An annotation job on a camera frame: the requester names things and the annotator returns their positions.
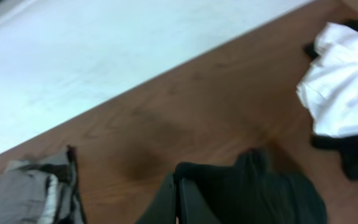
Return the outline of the white garment pile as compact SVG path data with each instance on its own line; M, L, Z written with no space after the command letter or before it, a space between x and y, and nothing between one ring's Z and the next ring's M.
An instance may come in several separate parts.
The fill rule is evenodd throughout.
M318 136L358 135L358 31L327 23L314 40L318 54L297 85Z

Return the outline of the black t-shirt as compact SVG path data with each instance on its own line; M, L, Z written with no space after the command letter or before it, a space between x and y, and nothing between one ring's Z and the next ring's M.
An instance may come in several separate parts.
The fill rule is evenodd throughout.
M275 172L261 149L239 155L231 166L179 163L175 180L193 181L221 223L328 222L313 183L299 172Z

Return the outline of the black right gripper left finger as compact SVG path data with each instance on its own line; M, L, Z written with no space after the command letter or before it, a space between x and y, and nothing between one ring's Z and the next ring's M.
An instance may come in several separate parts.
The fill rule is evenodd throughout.
M177 187L173 172L169 172L136 224L175 224L177 220L176 212Z

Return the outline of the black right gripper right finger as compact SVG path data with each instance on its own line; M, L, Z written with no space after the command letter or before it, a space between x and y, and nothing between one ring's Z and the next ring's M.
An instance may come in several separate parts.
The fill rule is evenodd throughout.
M188 179L179 184L180 215L182 224L221 224L202 196L197 185Z

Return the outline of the folded dark grey shorts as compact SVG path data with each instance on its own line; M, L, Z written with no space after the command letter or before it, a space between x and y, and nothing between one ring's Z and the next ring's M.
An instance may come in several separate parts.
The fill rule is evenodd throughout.
M0 176L0 224L85 224L75 148L11 161Z

